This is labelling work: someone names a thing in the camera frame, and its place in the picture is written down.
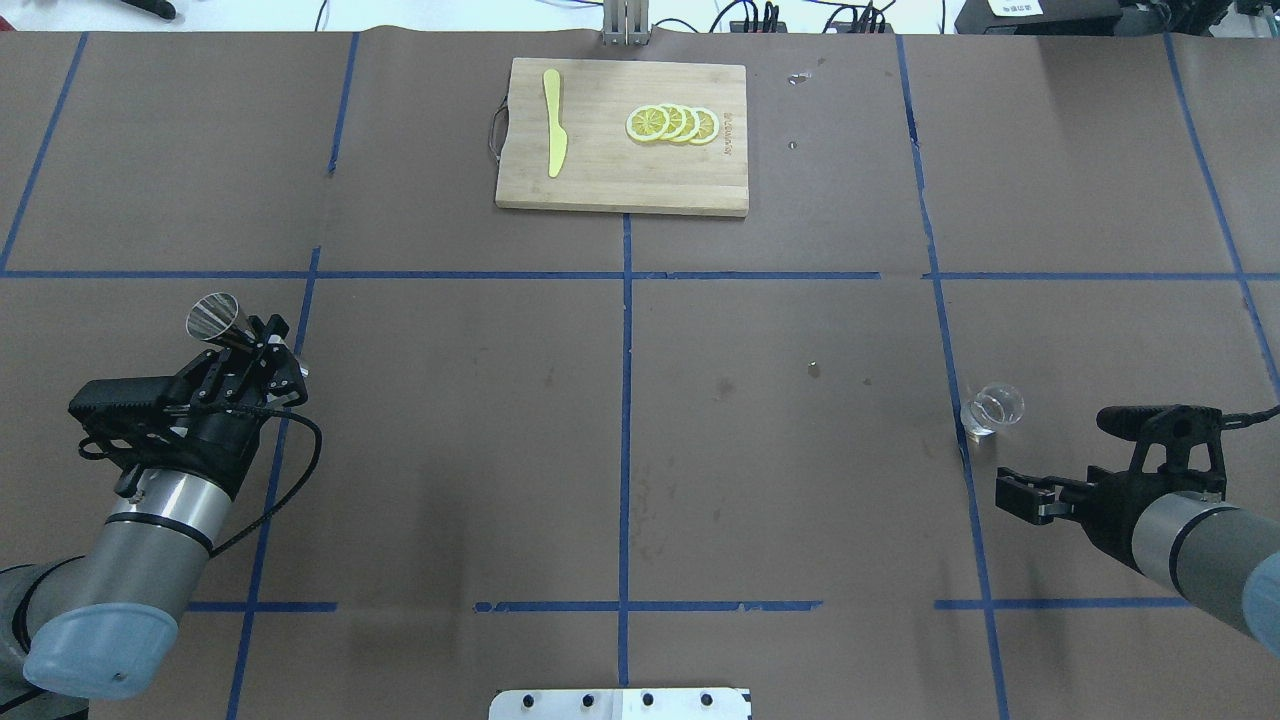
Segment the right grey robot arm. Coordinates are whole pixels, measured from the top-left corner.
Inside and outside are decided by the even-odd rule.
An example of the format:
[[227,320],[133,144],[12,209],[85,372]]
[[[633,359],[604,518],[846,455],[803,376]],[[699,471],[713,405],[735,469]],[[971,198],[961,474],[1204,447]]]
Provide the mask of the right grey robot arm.
[[1110,471],[1085,479],[997,468],[995,503],[1043,527],[1078,524],[1102,553],[1277,655],[1277,520],[1221,498],[1212,471]]

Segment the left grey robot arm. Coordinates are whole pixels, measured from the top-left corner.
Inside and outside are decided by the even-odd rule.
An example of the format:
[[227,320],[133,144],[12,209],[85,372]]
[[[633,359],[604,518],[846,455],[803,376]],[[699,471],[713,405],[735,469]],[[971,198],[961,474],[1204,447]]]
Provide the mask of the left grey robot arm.
[[196,306],[207,348],[174,375],[86,383],[68,411],[81,457],[119,469],[92,550],[3,570],[3,716],[86,719],[141,694],[174,646],[271,419],[308,397],[282,316]]

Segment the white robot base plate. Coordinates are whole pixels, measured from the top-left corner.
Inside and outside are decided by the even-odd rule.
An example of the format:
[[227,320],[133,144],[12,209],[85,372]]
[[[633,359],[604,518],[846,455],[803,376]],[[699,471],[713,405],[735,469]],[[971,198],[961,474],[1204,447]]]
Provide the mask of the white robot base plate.
[[515,689],[498,693],[489,719],[751,719],[748,689],[650,687]]

